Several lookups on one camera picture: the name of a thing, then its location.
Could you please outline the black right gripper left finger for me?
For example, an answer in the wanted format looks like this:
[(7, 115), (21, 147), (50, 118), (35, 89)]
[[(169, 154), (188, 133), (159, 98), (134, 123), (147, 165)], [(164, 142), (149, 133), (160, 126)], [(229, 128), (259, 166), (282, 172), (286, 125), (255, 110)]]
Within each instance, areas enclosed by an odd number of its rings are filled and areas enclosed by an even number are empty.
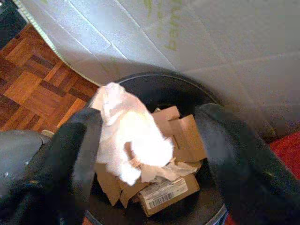
[(0, 199), (0, 225), (82, 225), (101, 136), (99, 110), (74, 113)]

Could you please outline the cardboard box with barcode label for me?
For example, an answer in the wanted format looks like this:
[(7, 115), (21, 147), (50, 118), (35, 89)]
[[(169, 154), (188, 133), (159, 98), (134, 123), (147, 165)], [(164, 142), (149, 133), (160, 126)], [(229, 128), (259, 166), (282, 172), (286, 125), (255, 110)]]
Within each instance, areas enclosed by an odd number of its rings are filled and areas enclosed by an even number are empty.
[(141, 190), (137, 197), (146, 216), (150, 217), (200, 190), (193, 174), (175, 181), (153, 183)]

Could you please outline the white tissue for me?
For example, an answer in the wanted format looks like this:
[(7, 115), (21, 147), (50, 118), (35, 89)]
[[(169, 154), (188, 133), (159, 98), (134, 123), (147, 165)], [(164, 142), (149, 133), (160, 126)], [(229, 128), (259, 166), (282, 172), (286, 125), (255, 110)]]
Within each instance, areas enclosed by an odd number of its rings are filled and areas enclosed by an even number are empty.
[(96, 162), (123, 182), (132, 186), (141, 176), (130, 163), (126, 143), (141, 164), (163, 167), (172, 159), (171, 138), (164, 137), (146, 106), (123, 86), (113, 82), (101, 86), (90, 107), (101, 112), (103, 121)]

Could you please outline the crumpled white paper scrap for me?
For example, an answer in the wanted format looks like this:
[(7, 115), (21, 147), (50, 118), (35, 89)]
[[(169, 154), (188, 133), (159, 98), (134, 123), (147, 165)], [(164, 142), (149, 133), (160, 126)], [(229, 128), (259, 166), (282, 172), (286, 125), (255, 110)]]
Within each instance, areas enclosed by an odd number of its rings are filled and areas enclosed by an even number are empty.
[(163, 180), (174, 181), (179, 177), (195, 174), (201, 168), (203, 161), (193, 163), (169, 162), (163, 167), (143, 165), (141, 182), (159, 183)]

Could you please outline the white mattress with green print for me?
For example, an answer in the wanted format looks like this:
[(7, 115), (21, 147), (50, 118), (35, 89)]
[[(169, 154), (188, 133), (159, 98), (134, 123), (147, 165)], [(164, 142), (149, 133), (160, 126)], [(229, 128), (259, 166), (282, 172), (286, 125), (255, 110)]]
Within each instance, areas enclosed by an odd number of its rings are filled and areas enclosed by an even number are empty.
[(300, 131), (300, 0), (13, 0), (58, 57), (103, 85), (174, 71), (264, 137)]

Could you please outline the large red cushion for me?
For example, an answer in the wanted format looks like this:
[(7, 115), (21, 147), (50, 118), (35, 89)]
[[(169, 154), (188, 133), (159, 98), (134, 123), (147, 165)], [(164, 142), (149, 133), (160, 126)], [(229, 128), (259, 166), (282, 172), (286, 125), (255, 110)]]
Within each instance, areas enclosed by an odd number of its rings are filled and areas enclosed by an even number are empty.
[(300, 132), (272, 142), (270, 148), (300, 180)]

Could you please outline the torn brown cardboard piece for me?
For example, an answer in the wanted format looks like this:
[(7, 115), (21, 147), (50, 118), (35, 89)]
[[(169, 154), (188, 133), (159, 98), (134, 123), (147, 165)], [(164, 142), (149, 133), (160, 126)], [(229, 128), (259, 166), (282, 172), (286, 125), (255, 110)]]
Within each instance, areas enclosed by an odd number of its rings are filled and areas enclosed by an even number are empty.
[(172, 106), (152, 116), (162, 134), (172, 139), (173, 157), (178, 162), (196, 163), (207, 157), (193, 115), (181, 118), (178, 108)]
[(107, 172), (105, 164), (95, 163), (94, 169), (97, 180), (112, 206), (120, 200), (123, 207), (127, 208), (129, 200), (150, 184), (142, 182), (139, 178), (134, 185), (129, 186), (112, 173)]

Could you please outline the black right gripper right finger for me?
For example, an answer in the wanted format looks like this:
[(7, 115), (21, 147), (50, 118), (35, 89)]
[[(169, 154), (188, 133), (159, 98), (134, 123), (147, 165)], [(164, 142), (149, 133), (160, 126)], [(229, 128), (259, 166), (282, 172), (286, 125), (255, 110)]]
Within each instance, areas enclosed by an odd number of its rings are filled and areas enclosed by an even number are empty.
[(300, 180), (245, 121), (217, 104), (195, 107), (210, 172), (238, 225), (300, 225)]

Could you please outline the black round trash bin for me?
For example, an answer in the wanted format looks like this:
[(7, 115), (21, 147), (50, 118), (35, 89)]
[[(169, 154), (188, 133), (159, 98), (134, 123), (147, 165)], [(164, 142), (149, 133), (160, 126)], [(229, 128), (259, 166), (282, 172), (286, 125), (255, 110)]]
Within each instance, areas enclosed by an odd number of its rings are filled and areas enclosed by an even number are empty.
[[(150, 112), (177, 106), (182, 116), (194, 114), (196, 105), (220, 104), (200, 83), (174, 73), (145, 73), (117, 81), (136, 95)], [(138, 203), (125, 209), (120, 202), (112, 206), (97, 180), (86, 212), (92, 225), (224, 225), (228, 211), (211, 176), (208, 162), (196, 174), (200, 190), (166, 209), (147, 217)]]

